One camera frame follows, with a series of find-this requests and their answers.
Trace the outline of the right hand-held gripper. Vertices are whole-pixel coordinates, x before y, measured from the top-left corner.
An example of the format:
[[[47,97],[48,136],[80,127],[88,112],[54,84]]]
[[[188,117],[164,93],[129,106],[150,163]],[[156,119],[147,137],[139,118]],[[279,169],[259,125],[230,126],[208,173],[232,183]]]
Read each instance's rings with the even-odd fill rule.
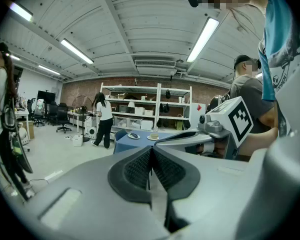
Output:
[[[213,152],[215,143],[225,141],[224,159],[236,158],[240,145],[247,138],[254,124],[249,110],[241,96],[219,102],[199,118],[198,131],[182,131],[155,142],[156,147],[184,151],[185,148],[209,143],[205,152]]]

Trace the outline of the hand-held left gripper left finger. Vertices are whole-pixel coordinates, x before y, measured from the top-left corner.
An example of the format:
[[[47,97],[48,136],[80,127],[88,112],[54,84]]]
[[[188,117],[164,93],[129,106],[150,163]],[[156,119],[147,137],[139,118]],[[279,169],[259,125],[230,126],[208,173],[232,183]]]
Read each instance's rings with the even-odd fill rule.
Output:
[[[151,148],[82,163],[26,204],[39,240],[165,240],[147,191]]]

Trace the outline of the person's right forearm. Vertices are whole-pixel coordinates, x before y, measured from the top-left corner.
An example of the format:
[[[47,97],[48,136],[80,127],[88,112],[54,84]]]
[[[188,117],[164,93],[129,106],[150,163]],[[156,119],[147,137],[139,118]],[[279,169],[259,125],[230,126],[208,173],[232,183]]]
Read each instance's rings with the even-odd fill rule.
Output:
[[[278,128],[274,127],[263,133],[249,133],[240,145],[238,154],[251,156],[256,150],[267,149],[278,137]]]

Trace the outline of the person's right hand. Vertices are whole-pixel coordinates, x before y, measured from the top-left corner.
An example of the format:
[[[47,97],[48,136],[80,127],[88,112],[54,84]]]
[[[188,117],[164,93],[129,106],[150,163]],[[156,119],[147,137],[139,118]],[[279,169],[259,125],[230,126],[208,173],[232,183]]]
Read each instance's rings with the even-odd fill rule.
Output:
[[[226,142],[206,142],[196,145],[196,153],[200,156],[223,159],[225,156]]]

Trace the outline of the pale metal cabinet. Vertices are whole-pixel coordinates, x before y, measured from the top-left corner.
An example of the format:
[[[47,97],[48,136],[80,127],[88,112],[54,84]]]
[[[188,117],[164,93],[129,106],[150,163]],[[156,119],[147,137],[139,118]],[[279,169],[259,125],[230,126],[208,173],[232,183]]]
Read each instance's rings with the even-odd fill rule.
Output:
[[[189,109],[190,130],[195,130],[200,122],[200,116],[206,113],[204,103],[192,102]]]

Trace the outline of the blue covered table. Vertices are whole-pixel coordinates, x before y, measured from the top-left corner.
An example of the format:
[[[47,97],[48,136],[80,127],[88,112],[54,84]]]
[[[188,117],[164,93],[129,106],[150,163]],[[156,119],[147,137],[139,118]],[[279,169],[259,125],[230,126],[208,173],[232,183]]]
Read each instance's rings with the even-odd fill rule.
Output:
[[[140,136],[139,139],[132,139],[128,137],[129,133],[135,133]],[[176,132],[151,132],[151,131],[143,131],[143,130],[132,130],[128,132],[127,135],[122,137],[119,141],[114,142],[114,150],[113,154],[118,154],[120,152],[124,152],[127,150],[135,149],[135,148],[144,148],[146,146],[154,146],[156,141],[148,140],[147,136],[150,136],[152,133],[157,133],[159,140],[164,139],[170,135],[175,134]]]

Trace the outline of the white metal shelving unit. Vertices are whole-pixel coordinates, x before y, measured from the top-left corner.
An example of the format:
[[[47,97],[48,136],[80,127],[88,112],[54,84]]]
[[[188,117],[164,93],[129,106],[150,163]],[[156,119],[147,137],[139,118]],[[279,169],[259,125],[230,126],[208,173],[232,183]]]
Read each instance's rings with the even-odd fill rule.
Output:
[[[170,91],[170,99],[166,98],[166,90]],[[171,86],[163,87],[159,83],[156,95],[155,130],[160,133],[174,133],[188,130],[191,126],[189,117],[192,97],[192,87],[179,89]],[[169,105],[169,112],[160,113],[160,104],[165,106],[166,103]],[[176,130],[176,121],[183,121],[183,130]]]
[[[143,130],[148,132],[155,132],[155,119],[156,119],[156,103],[158,85],[153,86],[123,86],[123,85],[104,85],[100,87],[100,92],[105,95],[105,99],[111,104],[114,117],[126,117],[134,119],[142,119],[141,129],[116,127],[112,126],[111,132],[115,134],[121,129],[127,132],[132,130]],[[128,104],[134,102],[134,114],[129,113]]]

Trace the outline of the white appliance with round hole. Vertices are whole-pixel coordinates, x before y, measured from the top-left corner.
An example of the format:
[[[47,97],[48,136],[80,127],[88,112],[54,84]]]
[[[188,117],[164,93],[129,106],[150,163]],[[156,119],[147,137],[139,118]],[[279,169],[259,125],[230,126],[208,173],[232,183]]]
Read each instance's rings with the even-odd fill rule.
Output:
[[[91,140],[95,140],[97,138],[97,128],[95,126],[87,126],[86,136]]]

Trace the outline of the clear storage bin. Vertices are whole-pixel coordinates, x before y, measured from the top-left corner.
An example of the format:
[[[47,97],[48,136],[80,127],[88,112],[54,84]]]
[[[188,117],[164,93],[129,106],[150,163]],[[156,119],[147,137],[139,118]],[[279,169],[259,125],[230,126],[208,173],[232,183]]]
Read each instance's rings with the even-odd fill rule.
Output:
[[[126,128],[128,126],[128,119],[126,117],[115,116],[114,126],[118,128]]]
[[[131,129],[141,129],[142,119],[140,118],[127,118],[127,127]]]

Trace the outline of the ceiling air conditioner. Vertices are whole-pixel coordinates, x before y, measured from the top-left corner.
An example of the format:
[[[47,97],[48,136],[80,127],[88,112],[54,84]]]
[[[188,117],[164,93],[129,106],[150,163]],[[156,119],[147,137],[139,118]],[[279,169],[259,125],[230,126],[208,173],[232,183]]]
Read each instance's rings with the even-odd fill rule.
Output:
[[[142,75],[174,76],[177,72],[176,62],[156,59],[136,59],[137,71]]]

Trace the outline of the black floor fan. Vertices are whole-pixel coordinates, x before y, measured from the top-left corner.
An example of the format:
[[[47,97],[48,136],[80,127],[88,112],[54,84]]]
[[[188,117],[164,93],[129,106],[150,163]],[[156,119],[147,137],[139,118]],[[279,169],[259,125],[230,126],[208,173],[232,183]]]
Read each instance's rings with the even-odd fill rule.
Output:
[[[92,110],[92,101],[85,95],[77,96],[72,102],[72,112],[77,114],[77,126],[79,126],[79,120],[81,120],[82,129],[82,141],[88,142],[90,139],[86,137],[86,120],[90,116]]]

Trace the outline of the black monitor screen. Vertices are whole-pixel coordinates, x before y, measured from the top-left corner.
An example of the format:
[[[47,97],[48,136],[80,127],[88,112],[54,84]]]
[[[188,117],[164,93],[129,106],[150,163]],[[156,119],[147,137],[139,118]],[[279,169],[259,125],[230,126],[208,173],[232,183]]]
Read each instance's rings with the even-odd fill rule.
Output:
[[[51,104],[51,102],[55,102],[56,94],[48,91],[38,91],[37,99],[44,100],[46,104]]]

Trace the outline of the white desk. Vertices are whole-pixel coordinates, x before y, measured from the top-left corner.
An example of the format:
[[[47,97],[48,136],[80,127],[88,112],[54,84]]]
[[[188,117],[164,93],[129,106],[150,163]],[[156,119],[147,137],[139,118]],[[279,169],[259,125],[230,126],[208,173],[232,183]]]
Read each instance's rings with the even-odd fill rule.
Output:
[[[27,131],[27,136],[28,136],[28,140],[30,141],[30,126],[29,126],[29,111],[28,110],[17,110],[14,112],[17,121],[20,122],[26,122],[26,131]]]

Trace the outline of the long ceiling light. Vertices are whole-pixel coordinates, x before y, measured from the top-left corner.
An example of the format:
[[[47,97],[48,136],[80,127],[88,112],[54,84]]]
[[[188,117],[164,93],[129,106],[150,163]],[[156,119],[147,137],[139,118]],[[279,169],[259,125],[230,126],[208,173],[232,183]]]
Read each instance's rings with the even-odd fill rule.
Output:
[[[45,67],[45,66],[38,65],[38,67],[39,67],[40,69],[43,69],[43,70],[45,70],[45,71],[48,71],[48,72],[50,72],[50,73],[52,73],[52,74],[55,74],[55,75],[58,75],[58,76],[61,75],[59,72],[56,72],[56,71],[54,71],[54,70],[52,70],[52,69],[49,69],[49,68],[47,68],[47,67]]]
[[[69,42],[67,39],[63,39],[60,42],[64,47],[66,47],[68,50],[70,50],[72,53],[77,55],[80,59],[88,63],[89,65],[94,64],[94,61],[89,58],[87,55],[85,55],[83,52],[81,52],[78,48],[76,48],[71,42]]]
[[[219,24],[220,22],[216,19],[213,19],[211,17],[207,19],[192,51],[190,52],[186,60],[188,63],[193,63],[197,59]]]
[[[23,6],[15,3],[15,2],[11,2],[8,7],[10,10],[15,12],[16,14],[18,14],[19,16],[21,16],[28,22],[30,22],[32,20],[33,14],[29,10],[24,8]]]

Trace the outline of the person's teal printed T-shirt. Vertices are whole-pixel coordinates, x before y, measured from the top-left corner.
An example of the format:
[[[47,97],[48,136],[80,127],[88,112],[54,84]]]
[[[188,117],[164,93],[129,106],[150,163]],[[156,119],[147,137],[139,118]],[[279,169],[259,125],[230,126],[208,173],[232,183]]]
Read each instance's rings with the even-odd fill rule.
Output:
[[[267,0],[258,54],[262,99],[276,103],[282,138],[300,128],[300,23],[286,0]]]

